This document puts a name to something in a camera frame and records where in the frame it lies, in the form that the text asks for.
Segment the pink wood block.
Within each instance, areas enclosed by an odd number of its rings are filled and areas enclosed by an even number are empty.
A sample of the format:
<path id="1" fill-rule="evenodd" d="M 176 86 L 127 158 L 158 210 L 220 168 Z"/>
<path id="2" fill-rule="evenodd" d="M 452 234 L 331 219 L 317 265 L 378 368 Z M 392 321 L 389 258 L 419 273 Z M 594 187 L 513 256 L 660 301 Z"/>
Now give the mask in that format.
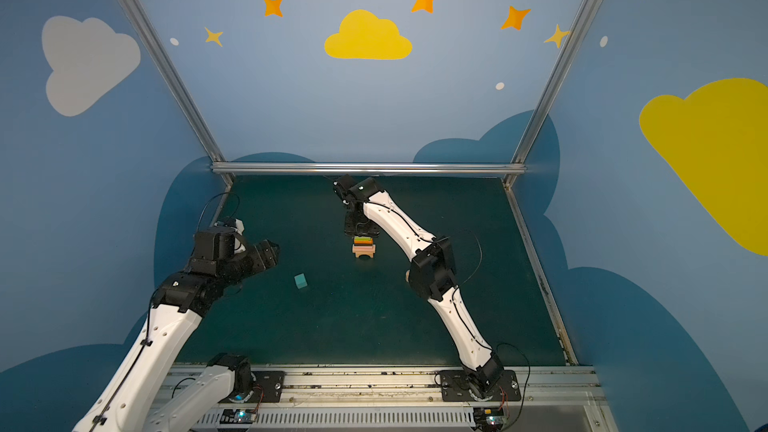
<path id="1" fill-rule="evenodd" d="M 375 252 L 376 251 L 376 246 L 375 245 L 373 245 L 373 246 L 353 246 L 352 247 L 352 251 L 353 252 L 355 252 L 355 251 L 361 251 L 361 252 L 362 251 L 371 251 L 371 252 Z"/>

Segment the natural wood arch block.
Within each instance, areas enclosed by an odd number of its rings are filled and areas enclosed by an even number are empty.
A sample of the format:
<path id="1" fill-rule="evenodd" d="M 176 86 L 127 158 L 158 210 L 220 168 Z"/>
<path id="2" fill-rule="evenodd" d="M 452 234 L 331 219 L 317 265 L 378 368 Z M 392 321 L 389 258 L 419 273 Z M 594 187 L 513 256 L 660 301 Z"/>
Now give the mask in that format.
<path id="1" fill-rule="evenodd" d="M 361 251 L 355 251 L 355 252 L 353 252 L 353 254 L 355 255 L 356 258 L 369 258 L 369 259 L 373 259 L 374 255 L 375 255 L 375 252 L 371 252 L 371 251 L 362 251 L 362 252 Z"/>

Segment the teal wood block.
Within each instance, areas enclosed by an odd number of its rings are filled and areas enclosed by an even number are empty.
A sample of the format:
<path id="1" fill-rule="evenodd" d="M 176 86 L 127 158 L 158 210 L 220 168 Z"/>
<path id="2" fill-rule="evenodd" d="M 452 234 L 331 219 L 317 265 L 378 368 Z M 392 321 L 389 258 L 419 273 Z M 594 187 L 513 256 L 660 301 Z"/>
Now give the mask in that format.
<path id="1" fill-rule="evenodd" d="M 295 285 L 298 289 L 303 289 L 308 286 L 308 282 L 304 274 L 299 274 L 294 277 Z"/>

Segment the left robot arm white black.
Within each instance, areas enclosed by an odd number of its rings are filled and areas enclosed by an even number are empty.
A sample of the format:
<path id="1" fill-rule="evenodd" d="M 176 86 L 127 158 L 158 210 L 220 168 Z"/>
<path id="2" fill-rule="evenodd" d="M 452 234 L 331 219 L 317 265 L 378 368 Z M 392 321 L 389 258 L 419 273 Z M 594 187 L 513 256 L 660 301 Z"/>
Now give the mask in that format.
<path id="1" fill-rule="evenodd" d="M 275 267 L 278 244 L 249 243 L 235 227 L 196 232 L 185 268 L 152 294 L 136 341 L 77 431 L 189 431 L 225 399 L 244 401 L 255 390 L 249 360 L 220 353 L 183 391 L 150 410 L 179 352 L 225 290 Z"/>

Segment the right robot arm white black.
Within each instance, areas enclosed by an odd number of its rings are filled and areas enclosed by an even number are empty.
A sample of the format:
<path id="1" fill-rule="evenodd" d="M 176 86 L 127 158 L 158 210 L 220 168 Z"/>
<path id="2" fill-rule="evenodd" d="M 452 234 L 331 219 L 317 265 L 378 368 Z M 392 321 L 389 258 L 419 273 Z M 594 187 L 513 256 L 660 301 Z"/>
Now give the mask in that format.
<path id="1" fill-rule="evenodd" d="M 489 398 L 504 365 L 464 303 L 451 239 L 419 226 L 372 177 L 358 181 L 344 175 L 333 181 L 333 188 L 346 209 L 347 235 L 373 238 L 385 232 L 402 249 L 410 261 L 406 281 L 441 318 L 456 346 L 469 390 L 478 399 Z"/>

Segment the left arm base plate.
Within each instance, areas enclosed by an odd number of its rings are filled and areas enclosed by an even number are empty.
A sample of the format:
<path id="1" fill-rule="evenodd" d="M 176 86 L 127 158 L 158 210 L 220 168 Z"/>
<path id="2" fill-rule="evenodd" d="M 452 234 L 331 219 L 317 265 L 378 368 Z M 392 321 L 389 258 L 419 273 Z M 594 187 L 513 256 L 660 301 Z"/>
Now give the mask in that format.
<path id="1" fill-rule="evenodd" d="M 282 370 L 252 370 L 250 389 L 242 396 L 246 404 L 279 403 L 286 374 Z"/>

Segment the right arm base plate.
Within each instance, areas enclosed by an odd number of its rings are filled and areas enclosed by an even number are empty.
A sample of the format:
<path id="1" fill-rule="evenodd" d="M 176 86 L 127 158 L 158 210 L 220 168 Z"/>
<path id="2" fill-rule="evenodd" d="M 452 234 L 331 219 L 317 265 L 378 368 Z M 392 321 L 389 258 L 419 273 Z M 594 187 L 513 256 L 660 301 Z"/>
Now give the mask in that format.
<path id="1" fill-rule="evenodd" d="M 497 383 L 484 395 L 473 392 L 463 370 L 441 370 L 435 375 L 444 402 L 520 402 L 522 384 L 512 370 L 504 370 Z"/>

